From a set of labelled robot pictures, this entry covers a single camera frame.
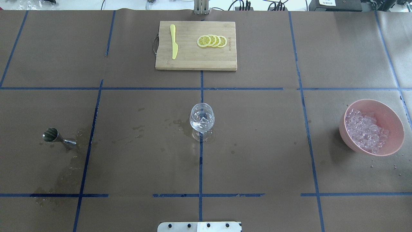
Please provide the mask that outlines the steel double jigger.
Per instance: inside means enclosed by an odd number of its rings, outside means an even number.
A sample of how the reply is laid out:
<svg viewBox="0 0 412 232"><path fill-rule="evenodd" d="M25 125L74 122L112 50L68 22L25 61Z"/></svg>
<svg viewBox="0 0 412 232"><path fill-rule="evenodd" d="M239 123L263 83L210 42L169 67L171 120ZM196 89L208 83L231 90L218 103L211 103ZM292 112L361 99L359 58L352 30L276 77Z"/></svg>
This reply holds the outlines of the steel double jigger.
<svg viewBox="0 0 412 232"><path fill-rule="evenodd" d="M65 139L62 137L60 132L53 127L47 128L42 135L42 138L44 141L48 143L54 143L54 142L59 142L63 144L63 146L67 149L73 149L76 147L77 142L75 140L70 140L70 139Z"/></svg>

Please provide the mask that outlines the yellow plastic knife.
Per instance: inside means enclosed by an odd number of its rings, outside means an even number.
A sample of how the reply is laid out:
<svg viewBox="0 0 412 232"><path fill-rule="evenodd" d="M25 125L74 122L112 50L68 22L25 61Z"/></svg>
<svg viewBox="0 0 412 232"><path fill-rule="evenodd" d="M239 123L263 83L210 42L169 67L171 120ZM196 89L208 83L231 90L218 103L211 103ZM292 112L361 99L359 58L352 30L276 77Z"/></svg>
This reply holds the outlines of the yellow plastic knife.
<svg viewBox="0 0 412 232"><path fill-rule="evenodd" d="M170 33L171 33L171 45L172 45L172 59L176 59L179 47L176 42L176 26L174 24L170 25Z"/></svg>

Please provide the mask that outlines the yellow lemon slice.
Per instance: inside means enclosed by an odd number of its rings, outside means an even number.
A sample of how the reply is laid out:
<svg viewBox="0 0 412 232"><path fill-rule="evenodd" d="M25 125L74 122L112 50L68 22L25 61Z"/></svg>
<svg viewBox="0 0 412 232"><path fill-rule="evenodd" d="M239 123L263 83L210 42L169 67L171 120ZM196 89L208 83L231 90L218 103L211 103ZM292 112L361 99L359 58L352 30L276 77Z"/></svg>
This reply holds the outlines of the yellow lemon slice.
<svg viewBox="0 0 412 232"><path fill-rule="evenodd" d="M224 37L224 36L218 36L218 38L219 38L219 44L218 44L218 48L223 48L223 47L225 47L226 45L227 45L227 42L228 42L228 40L227 40L227 38L226 37Z"/></svg>
<svg viewBox="0 0 412 232"><path fill-rule="evenodd" d="M209 35L203 35L197 39L197 45L199 47L208 47L211 45L211 43L212 43L212 39Z"/></svg>
<svg viewBox="0 0 412 232"><path fill-rule="evenodd" d="M207 35L210 38L210 43L208 44L208 47L215 47L215 44L217 42L217 38L215 35Z"/></svg>
<svg viewBox="0 0 412 232"><path fill-rule="evenodd" d="M214 42L211 46L212 47L218 47L221 43L221 38L218 35L213 35L213 37L214 37Z"/></svg>

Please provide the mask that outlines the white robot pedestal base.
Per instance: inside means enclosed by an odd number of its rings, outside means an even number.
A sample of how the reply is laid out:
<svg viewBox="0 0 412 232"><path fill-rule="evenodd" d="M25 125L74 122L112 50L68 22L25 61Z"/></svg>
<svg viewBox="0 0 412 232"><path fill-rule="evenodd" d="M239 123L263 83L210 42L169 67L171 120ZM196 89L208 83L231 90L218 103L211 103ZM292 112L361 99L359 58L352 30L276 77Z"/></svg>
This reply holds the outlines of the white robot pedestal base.
<svg viewBox="0 0 412 232"><path fill-rule="evenodd" d="M240 222L164 222L160 223L158 232L242 232Z"/></svg>

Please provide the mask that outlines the clear wine glass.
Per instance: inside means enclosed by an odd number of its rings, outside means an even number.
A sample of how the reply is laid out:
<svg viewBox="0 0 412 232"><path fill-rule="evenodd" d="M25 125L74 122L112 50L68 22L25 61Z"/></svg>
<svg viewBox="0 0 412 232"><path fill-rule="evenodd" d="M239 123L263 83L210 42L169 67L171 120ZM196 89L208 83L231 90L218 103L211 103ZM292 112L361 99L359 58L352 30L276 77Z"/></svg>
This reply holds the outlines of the clear wine glass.
<svg viewBox="0 0 412 232"><path fill-rule="evenodd" d="M192 137L197 141L208 141L212 137L212 127L215 115L212 107L206 103L199 103L192 107L189 122L193 129Z"/></svg>

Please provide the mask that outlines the bamboo cutting board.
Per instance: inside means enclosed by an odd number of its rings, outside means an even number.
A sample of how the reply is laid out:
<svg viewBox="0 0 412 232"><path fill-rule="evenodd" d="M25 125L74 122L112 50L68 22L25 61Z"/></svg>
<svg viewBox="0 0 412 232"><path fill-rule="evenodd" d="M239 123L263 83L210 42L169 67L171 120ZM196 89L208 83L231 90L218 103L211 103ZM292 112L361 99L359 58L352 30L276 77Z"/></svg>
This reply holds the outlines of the bamboo cutting board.
<svg viewBox="0 0 412 232"><path fill-rule="evenodd" d="M176 59L172 59L171 24L176 26L179 47ZM197 39L203 35L224 36L228 40L227 45L223 48L199 47ZM238 69L235 22L161 21L158 38L157 70L235 72Z"/></svg>

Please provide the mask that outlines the aluminium frame post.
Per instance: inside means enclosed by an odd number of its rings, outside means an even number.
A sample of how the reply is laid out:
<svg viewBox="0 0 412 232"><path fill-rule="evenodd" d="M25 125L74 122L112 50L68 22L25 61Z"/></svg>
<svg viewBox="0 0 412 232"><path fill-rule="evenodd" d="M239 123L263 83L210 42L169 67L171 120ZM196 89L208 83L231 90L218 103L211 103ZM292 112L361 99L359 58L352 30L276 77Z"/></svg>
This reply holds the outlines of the aluminium frame post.
<svg viewBox="0 0 412 232"><path fill-rule="evenodd" d="M194 14L208 15L210 13L209 0L194 0Z"/></svg>

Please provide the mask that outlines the black power box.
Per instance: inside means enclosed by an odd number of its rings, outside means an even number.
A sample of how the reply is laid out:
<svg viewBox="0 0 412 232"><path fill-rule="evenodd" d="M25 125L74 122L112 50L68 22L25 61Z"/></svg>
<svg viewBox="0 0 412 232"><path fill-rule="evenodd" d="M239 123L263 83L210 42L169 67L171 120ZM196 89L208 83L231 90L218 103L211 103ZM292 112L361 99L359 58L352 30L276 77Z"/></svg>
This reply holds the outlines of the black power box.
<svg viewBox="0 0 412 232"><path fill-rule="evenodd" d="M309 11L362 12L360 0L312 0Z"/></svg>

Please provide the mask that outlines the pink bowl of ice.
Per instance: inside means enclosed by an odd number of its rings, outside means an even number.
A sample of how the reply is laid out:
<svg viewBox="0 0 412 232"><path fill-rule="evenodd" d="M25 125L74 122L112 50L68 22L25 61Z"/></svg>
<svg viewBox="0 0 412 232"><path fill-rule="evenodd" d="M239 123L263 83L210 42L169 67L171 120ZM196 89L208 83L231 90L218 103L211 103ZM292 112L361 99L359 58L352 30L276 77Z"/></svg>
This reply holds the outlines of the pink bowl of ice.
<svg viewBox="0 0 412 232"><path fill-rule="evenodd" d="M349 105L340 120L339 132L353 151L379 157L396 153L405 140L399 116L387 105L372 99Z"/></svg>

